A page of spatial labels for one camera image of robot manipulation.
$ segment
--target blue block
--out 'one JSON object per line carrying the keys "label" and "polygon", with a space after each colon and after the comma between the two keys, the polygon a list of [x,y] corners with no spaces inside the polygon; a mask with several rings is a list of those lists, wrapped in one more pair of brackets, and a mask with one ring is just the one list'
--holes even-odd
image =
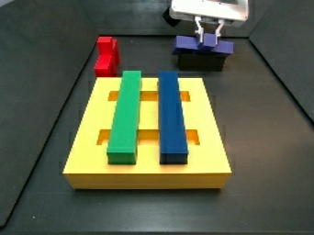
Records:
{"label": "blue block", "polygon": [[181,50],[197,50],[197,44],[196,37],[176,36],[173,40],[172,55],[180,54]]}
{"label": "blue block", "polygon": [[216,35],[209,34],[209,33],[204,33],[203,34],[203,43],[199,44],[199,50],[211,51],[215,46],[216,46]]}
{"label": "blue block", "polygon": [[159,163],[187,164],[187,134],[176,72],[160,72],[157,80]]}
{"label": "blue block", "polygon": [[183,53],[192,54],[219,54],[221,56],[232,55],[233,43],[219,40],[216,44],[215,34],[203,34],[203,44],[199,44],[196,37],[176,36],[173,40],[172,55]]}

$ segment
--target block toy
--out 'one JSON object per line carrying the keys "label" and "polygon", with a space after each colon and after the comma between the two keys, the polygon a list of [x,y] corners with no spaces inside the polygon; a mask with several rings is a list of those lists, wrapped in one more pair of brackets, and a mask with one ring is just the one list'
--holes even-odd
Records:
{"label": "block toy", "polygon": [[176,36],[172,55],[177,55],[180,70],[221,71],[225,58],[232,55],[233,43],[217,40],[215,34],[203,34],[203,44],[196,37]]}
{"label": "block toy", "polygon": [[140,112],[141,72],[124,71],[114,107],[108,164],[134,164]]}
{"label": "block toy", "polygon": [[[159,162],[159,102],[167,98],[159,97],[164,92],[160,91],[159,87],[163,84],[159,83],[165,81],[160,78],[141,78],[136,164],[109,164],[106,150],[114,138],[113,122],[114,113],[120,112],[116,106],[120,93],[124,93],[122,80],[120,77],[100,77],[96,80],[64,168],[64,176],[72,187],[77,189],[221,188],[231,175],[231,168],[201,78],[177,79],[188,149],[187,164]],[[136,109],[134,101],[130,103],[129,108]]]}
{"label": "block toy", "polygon": [[157,124],[160,164],[187,164],[187,134],[176,72],[157,79]]}
{"label": "block toy", "polygon": [[97,38],[98,57],[94,66],[96,77],[116,76],[116,66],[120,64],[117,40],[112,37]]}

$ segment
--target yellow block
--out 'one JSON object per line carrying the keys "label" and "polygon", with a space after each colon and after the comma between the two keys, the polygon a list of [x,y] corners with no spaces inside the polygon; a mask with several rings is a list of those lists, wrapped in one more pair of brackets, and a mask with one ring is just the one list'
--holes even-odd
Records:
{"label": "yellow block", "polygon": [[221,188],[231,175],[201,78],[180,78],[187,129],[187,165],[160,165],[157,78],[141,79],[136,165],[108,165],[105,154],[121,78],[97,78],[82,115],[64,176],[73,188]]}

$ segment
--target green bar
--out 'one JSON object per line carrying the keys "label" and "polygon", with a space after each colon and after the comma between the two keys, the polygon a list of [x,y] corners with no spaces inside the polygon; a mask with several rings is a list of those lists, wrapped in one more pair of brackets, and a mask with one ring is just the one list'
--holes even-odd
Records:
{"label": "green bar", "polygon": [[124,71],[108,142],[108,164],[136,164],[141,72]]}

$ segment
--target red object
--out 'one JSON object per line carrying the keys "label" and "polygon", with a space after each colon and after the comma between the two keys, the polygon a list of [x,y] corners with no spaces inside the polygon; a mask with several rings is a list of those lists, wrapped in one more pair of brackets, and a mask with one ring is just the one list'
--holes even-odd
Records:
{"label": "red object", "polygon": [[97,57],[97,62],[94,66],[94,74],[96,77],[113,77],[114,68],[112,66],[112,56],[110,55],[100,55]]}
{"label": "red object", "polygon": [[113,53],[114,65],[117,66],[120,64],[120,53],[118,53],[118,45],[116,39],[112,40],[112,53]]}
{"label": "red object", "polygon": [[116,66],[120,64],[117,40],[112,37],[97,38],[98,57],[94,66],[96,77],[116,76]]}

